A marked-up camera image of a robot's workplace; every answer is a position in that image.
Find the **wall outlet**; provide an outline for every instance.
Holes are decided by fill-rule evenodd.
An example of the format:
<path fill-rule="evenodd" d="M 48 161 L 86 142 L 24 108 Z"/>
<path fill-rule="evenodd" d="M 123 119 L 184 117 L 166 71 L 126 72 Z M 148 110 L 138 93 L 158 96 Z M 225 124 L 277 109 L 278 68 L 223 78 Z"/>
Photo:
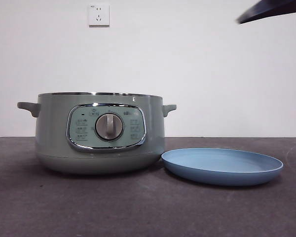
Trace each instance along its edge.
<path fill-rule="evenodd" d="M 88 8 L 89 26 L 109 26 L 110 25 L 110 5 L 91 4 Z"/>

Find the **white wall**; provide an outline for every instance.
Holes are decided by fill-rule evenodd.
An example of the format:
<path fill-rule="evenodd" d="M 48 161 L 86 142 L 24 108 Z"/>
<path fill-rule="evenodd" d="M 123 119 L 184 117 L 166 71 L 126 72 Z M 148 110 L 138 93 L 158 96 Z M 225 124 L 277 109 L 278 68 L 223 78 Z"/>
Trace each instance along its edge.
<path fill-rule="evenodd" d="M 57 91 L 161 95 L 167 136 L 296 136 L 296 14 L 244 25 L 257 0 L 0 0 L 0 136 L 34 136 L 18 101 Z"/>

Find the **tabletop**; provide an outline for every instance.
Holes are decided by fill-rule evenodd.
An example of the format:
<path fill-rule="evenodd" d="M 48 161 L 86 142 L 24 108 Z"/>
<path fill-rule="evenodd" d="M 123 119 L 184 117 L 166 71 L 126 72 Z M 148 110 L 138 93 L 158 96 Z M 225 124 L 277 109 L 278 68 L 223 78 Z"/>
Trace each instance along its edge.
<path fill-rule="evenodd" d="M 166 138 L 166 150 L 228 148 L 284 163 L 252 187 L 185 180 L 162 161 L 123 174 L 58 173 L 40 165 L 34 143 L 0 138 L 0 237 L 296 237 L 296 138 Z"/>

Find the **green electric pot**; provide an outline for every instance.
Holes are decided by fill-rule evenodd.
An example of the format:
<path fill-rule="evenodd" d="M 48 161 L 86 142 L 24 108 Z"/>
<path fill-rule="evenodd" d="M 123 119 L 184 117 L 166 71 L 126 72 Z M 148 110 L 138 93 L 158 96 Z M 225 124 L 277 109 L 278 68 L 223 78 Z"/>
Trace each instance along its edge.
<path fill-rule="evenodd" d="M 66 92 L 19 102 L 36 121 L 36 155 L 46 167 L 74 174 L 141 169 L 164 152 L 164 117 L 177 108 L 162 97 Z"/>

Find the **blue dish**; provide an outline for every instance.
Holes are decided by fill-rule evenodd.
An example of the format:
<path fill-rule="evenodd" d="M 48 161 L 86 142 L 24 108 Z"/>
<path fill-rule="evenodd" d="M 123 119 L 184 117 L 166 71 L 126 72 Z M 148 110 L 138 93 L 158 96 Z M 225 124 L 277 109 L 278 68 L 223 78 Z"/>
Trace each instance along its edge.
<path fill-rule="evenodd" d="M 165 152 L 162 159 L 165 167 L 178 176 L 225 186 L 266 183 L 283 169 L 283 163 L 276 158 L 229 149 L 178 149 Z"/>

